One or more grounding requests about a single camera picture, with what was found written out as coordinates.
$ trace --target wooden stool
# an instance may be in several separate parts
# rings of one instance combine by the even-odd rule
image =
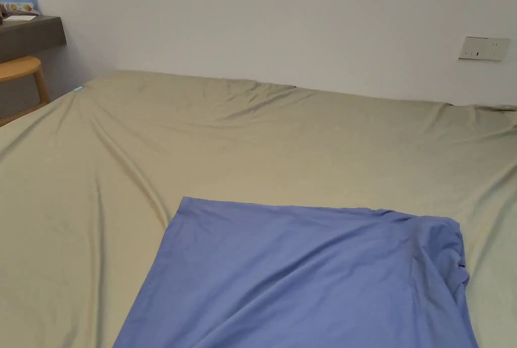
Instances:
[[[0,64],[0,83],[16,80],[17,78],[25,77],[29,74],[34,74],[34,80],[36,81],[36,87],[38,88],[39,93],[39,103],[36,106],[23,110],[13,116],[0,118],[0,126],[4,126],[10,121],[36,111],[37,109],[50,103],[48,90],[43,79],[43,72],[41,70],[41,61],[39,59],[27,56],[21,59]]]

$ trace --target wall plate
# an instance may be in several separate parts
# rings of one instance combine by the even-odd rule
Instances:
[[[466,37],[459,59],[501,61],[508,52],[510,42],[509,38]]]

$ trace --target stool leg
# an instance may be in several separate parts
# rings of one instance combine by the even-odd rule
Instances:
[[[49,104],[50,97],[48,96],[48,89],[43,78],[43,71],[41,70],[41,67],[39,67],[39,69],[34,72],[34,81],[36,82],[36,87],[38,88],[40,102],[44,105]]]

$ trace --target fitted sheet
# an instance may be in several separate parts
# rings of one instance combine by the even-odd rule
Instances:
[[[517,346],[516,112],[132,71],[0,128],[0,345],[111,346],[186,195],[450,217]]]

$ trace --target wall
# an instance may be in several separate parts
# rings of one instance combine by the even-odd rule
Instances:
[[[123,68],[517,104],[515,0],[39,1],[68,35],[43,56],[54,96]],[[460,62],[466,35],[514,42],[502,63]]]

